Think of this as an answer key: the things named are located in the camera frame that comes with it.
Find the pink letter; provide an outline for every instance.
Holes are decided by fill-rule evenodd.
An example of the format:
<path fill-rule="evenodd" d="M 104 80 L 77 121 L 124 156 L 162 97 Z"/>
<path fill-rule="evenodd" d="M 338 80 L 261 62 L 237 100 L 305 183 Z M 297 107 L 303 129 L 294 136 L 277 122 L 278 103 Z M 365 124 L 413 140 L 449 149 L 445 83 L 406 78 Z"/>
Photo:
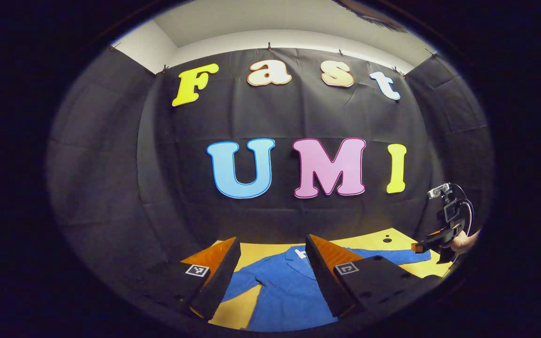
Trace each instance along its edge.
<path fill-rule="evenodd" d="M 341 185 L 339 195 L 359 195 L 364 192 L 363 150 L 367 143 L 361 138 L 347 138 L 341 143 L 335 160 L 331 161 L 318 139 L 305 138 L 294 142 L 294 149 L 300 153 L 300 187 L 294 191 L 300 199 L 318 195 L 314 188 L 314 174 L 325 195 L 333 192 L 337 179 Z"/>

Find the blue jacket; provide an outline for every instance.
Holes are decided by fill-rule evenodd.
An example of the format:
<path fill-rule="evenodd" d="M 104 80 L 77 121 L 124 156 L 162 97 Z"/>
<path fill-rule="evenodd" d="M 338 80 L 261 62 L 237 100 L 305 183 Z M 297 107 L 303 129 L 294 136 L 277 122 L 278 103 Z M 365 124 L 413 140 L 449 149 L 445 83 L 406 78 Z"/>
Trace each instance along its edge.
<path fill-rule="evenodd" d="M 292 246 L 287 252 L 265 257 L 233 274 L 223 301 L 231 300 L 262 284 L 247 329 L 292 331 L 337 321 L 320 293 L 310 263 L 302 254 L 304 250 L 305 246 Z M 430 252 L 415 254 L 411 250 L 348 250 L 365 258 L 382 255 L 398 265 L 431 259 Z"/>

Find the yellow table surface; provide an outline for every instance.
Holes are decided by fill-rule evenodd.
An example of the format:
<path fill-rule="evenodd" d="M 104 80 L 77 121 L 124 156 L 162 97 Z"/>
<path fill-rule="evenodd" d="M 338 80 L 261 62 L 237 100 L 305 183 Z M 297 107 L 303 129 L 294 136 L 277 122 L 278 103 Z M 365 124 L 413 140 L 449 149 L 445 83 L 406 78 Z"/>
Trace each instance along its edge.
<path fill-rule="evenodd" d="M 389 238 L 391 242 L 386 243 L 383 240 Z M 410 250 L 410 244 L 416 242 L 416 240 L 404 235 L 396 229 L 387 229 L 370 233 L 368 235 L 362 235 L 351 238 L 344 238 L 338 240 L 331 240 L 331 242 L 338 246 L 343 246 L 353 249 L 366 249 L 366 250 Z M 302 246 L 304 243 L 294 244 L 252 244 L 241 243 L 241 257 L 235 267 L 235 271 L 239 271 L 242 267 L 246 267 L 264 257 L 269 255 L 276 255 L 286 252 L 292 246 Z M 443 276 L 447 271 L 450 264 L 436 264 L 440 255 L 431 251 L 431 259 L 429 261 L 419 261 L 417 263 L 400 265 L 404 270 L 414 274 L 418 277 L 425 277 L 427 275 Z M 257 285 L 249 291 L 233 298 L 232 300 L 222 302 L 214 317 L 208 321 L 214 325 L 220 325 L 231 329 L 242 329 L 247 327 L 249 319 L 256 307 L 256 301 L 258 300 L 258 294 L 262 285 Z"/>

